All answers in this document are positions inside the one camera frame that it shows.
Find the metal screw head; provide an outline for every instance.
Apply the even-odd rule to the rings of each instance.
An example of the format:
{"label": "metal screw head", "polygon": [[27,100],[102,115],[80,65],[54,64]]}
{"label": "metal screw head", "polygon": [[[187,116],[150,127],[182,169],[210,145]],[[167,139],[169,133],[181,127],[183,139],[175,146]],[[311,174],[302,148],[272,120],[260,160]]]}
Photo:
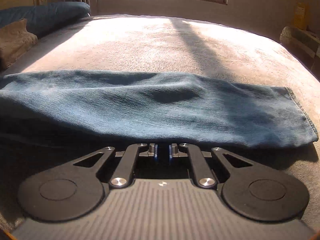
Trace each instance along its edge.
{"label": "metal screw head", "polygon": [[202,186],[208,187],[208,186],[212,186],[213,184],[215,184],[216,181],[214,179],[211,179],[211,178],[203,178],[203,179],[199,180],[199,183]]}
{"label": "metal screw head", "polygon": [[122,186],[127,183],[127,180],[124,178],[114,178],[110,182],[114,186]]}

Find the beige blanket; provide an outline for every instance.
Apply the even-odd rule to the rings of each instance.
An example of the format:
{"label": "beige blanket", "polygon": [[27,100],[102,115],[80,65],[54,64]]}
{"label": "beige blanket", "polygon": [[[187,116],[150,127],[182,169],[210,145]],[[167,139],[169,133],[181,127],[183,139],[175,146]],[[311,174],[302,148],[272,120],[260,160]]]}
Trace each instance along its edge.
{"label": "beige blanket", "polygon": [[0,70],[8,68],[37,43],[37,36],[27,32],[26,27],[27,20],[22,19],[0,29]]}
{"label": "beige blanket", "polygon": [[[234,82],[287,86],[320,129],[320,82],[280,44],[221,25],[168,17],[90,17],[42,38],[5,74],[56,69],[182,71]],[[310,202],[303,220],[318,230],[319,154],[320,142],[316,142],[249,157],[285,170],[307,185]],[[17,174],[17,170],[7,168],[6,176],[12,176],[13,182],[0,185],[0,189],[14,191],[23,178]],[[20,217],[14,193],[6,204],[13,215],[4,219],[10,218],[7,226],[13,227]]]}

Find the wall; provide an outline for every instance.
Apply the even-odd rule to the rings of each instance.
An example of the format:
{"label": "wall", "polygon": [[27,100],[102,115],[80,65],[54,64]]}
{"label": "wall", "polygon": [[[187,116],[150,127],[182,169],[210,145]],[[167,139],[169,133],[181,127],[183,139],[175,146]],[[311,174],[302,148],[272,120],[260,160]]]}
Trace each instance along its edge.
{"label": "wall", "polygon": [[279,41],[298,1],[311,6],[312,30],[320,32],[320,0],[228,0],[228,5],[202,0],[98,0],[98,14],[182,17],[224,24]]}

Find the blue towel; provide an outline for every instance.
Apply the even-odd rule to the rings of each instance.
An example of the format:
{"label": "blue towel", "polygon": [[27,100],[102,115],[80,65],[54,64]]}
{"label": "blue towel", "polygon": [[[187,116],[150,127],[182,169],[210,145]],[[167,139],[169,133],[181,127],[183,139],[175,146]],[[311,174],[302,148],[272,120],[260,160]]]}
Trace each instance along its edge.
{"label": "blue towel", "polygon": [[0,79],[0,139],[49,148],[188,142],[299,147],[316,127],[286,87],[188,73],[63,70]]}

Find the blanket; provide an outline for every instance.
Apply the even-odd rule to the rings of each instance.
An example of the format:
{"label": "blanket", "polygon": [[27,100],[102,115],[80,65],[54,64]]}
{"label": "blanket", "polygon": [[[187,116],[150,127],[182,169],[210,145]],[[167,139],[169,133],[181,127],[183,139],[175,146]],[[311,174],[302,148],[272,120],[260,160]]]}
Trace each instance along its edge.
{"label": "blanket", "polygon": [[3,141],[54,148],[84,148],[90,141],[286,148],[318,140],[286,87],[177,72],[75,70],[12,74],[0,88]]}
{"label": "blanket", "polygon": [[[289,87],[320,127],[320,82],[279,43],[243,30],[171,17],[89,17],[40,39],[4,74],[80,69],[185,72],[232,83]],[[21,125],[12,129],[21,129]],[[19,183],[74,158],[70,150],[56,149],[50,154],[49,147],[30,145],[28,152],[22,151],[26,145],[15,141],[0,162],[0,176],[7,178],[0,182],[0,190],[6,192],[6,197],[0,198],[0,226],[8,229],[21,218],[16,204]],[[300,179],[310,192],[303,221],[320,230],[319,140],[280,150],[238,150],[233,149]],[[84,149],[78,156],[86,153]]]}

